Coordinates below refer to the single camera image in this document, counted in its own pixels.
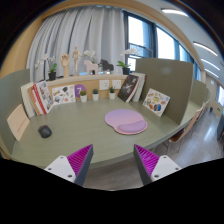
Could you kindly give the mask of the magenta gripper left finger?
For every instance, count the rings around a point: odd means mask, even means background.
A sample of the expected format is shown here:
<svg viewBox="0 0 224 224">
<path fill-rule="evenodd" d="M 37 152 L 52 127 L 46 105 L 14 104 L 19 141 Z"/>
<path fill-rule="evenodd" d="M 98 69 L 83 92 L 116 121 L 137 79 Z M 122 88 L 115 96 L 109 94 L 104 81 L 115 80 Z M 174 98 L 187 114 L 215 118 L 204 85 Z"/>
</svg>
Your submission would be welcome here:
<svg viewBox="0 0 224 224">
<path fill-rule="evenodd" d="M 92 157 L 93 145 L 90 144 L 68 157 L 60 155 L 45 168 L 45 171 L 82 186 L 88 173 Z"/>
</svg>

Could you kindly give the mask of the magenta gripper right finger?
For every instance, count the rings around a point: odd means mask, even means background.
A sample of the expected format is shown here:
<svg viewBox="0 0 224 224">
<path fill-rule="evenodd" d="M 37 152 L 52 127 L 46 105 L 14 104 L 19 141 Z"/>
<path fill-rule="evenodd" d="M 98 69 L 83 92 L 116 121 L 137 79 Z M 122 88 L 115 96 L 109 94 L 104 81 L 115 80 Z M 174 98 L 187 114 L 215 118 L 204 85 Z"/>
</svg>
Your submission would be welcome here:
<svg viewBox="0 0 224 224">
<path fill-rule="evenodd" d="M 167 155 L 158 156 L 137 144 L 134 145 L 133 154 L 144 185 L 181 170 Z"/>
</svg>

